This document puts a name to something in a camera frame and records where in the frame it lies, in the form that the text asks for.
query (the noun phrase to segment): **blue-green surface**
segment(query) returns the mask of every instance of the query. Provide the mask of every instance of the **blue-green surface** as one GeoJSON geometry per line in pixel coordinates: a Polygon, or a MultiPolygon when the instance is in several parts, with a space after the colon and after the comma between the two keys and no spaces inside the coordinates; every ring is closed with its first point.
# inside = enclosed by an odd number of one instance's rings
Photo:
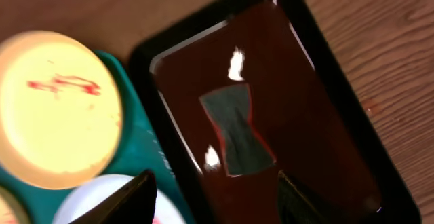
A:
{"type": "MultiPolygon", "coordinates": [[[[148,117],[122,65],[106,52],[95,53],[115,78],[121,93],[124,112],[119,148],[102,174],[136,176],[145,169],[151,169],[155,173],[158,188],[178,207],[187,223],[194,223],[189,207],[154,136],[148,117]]],[[[2,167],[0,167],[0,186],[5,187],[18,198],[34,224],[51,223],[63,199],[72,191],[72,189],[46,190],[32,187],[15,179],[2,167]]]]}

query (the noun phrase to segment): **red stain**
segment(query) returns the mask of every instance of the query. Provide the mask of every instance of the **red stain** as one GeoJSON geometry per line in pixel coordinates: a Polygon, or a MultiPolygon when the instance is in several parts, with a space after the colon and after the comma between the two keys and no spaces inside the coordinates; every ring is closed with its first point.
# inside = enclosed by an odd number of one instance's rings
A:
{"type": "Polygon", "coordinates": [[[28,81],[27,85],[33,89],[44,90],[53,93],[61,91],[60,87],[77,87],[81,88],[81,91],[87,94],[94,96],[101,95],[101,93],[98,91],[101,87],[98,84],[77,76],[63,76],[56,74],[56,76],[53,77],[49,82],[28,81]]]}
{"type": "Polygon", "coordinates": [[[373,98],[366,99],[361,102],[361,105],[368,115],[376,115],[382,111],[379,104],[373,98]]]}

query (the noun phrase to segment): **wood grain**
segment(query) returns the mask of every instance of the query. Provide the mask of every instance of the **wood grain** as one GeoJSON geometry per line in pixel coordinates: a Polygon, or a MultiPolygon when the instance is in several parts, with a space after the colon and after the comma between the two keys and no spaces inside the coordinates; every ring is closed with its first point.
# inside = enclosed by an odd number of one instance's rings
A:
{"type": "MultiPolygon", "coordinates": [[[[212,0],[0,0],[0,40],[58,31],[126,60],[212,0]]],[[[434,223],[434,0],[306,0],[420,207],[434,223]]]]}

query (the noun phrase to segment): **black tray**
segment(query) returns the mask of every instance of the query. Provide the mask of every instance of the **black tray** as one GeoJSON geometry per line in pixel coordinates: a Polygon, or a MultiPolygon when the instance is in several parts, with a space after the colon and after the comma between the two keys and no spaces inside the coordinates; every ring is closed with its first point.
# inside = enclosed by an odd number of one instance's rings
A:
{"type": "MultiPolygon", "coordinates": [[[[198,223],[214,223],[215,218],[199,183],[195,167],[182,146],[153,78],[148,73],[149,66],[152,59],[163,51],[263,1],[218,0],[141,43],[131,56],[129,72],[132,82],[198,223]]],[[[361,156],[376,179],[383,200],[389,203],[388,208],[393,214],[388,214],[385,223],[420,223],[418,208],[304,0],[277,1],[292,23],[315,65],[315,71],[323,82],[330,100],[337,108],[361,156]]]]}

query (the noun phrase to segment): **wooden table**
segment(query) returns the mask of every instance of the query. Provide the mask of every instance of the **wooden table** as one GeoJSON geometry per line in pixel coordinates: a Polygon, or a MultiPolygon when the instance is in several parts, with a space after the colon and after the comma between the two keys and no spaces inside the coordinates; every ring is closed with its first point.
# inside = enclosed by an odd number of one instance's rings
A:
{"type": "MultiPolygon", "coordinates": [[[[46,29],[126,61],[212,0],[0,0],[0,40],[46,29]]],[[[306,0],[384,145],[434,223],[434,0],[306,0]]]]}

